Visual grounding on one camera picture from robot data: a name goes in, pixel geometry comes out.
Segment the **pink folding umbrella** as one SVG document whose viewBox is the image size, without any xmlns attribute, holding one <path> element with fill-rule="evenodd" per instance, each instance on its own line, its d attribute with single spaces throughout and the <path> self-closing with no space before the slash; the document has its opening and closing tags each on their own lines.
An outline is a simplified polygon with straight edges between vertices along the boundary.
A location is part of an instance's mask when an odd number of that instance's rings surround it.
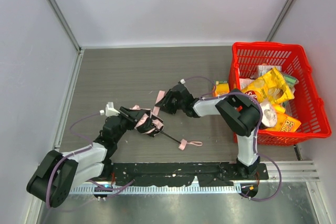
<svg viewBox="0 0 336 224">
<path fill-rule="evenodd" d="M 144 135 L 148 135 L 151 137 L 156 136 L 157 134 L 161 133 L 162 135 L 168 137 L 169 139 L 173 140 L 175 143 L 178 144 L 178 148 L 180 150 L 185 150 L 188 145 L 193 145 L 196 147 L 203 146 L 203 143 L 200 141 L 187 141 L 186 139 L 177 140 L 172 136 L 168 135 L 163 131 L 164 124 L 163 120 L 158 117 L 160 108 L 155 105 L 152 110 L 150 109 L 143 109 L 140 108 L 138 105 L 135 105 L 131 108 L 132 112 L 144 112 L 144 115 L 137 121 L 135 125 L 135 129 Z"/>
</svg>

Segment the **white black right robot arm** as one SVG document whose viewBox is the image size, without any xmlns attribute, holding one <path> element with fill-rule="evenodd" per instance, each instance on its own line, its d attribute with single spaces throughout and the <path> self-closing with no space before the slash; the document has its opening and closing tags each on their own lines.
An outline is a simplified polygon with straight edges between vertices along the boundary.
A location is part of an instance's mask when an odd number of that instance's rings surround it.
<svg viewBox="0 0 336 224">
<path fill-rule="evenodd" d="M 261 124 L 262 110 L 255 99 L 238 89 L 212 98 L 195 98 L 187 87 L 179 83 L 155 104 L 168 114 L 182 110 L 191 118 L 220 115 L 237 135 L 237 170 L 243 178 L 254 176 L 260 163 L 257 153 L 257 133 Z"/>
</svg>

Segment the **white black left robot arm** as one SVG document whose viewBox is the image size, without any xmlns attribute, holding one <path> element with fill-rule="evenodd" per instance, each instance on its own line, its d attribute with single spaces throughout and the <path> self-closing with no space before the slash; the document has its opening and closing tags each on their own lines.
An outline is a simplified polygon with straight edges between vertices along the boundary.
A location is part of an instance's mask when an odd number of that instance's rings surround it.
<svg viewBox="0 0 336 224">
<path fill-rule="evenodd" d="M 97 114 L 106 119 L 94 141 L 66 153 L 48 152 L 29 180 L 27 192 L 44 201 L 47 207 L 59 207 L 73 188 L 92 178 L 108 177 L 112 171 L 110 158 L 120 139 L 126 131 L 151 117 L 150 110 L 138 106 L 118 110 L 107 108 Z"/>
</svg>

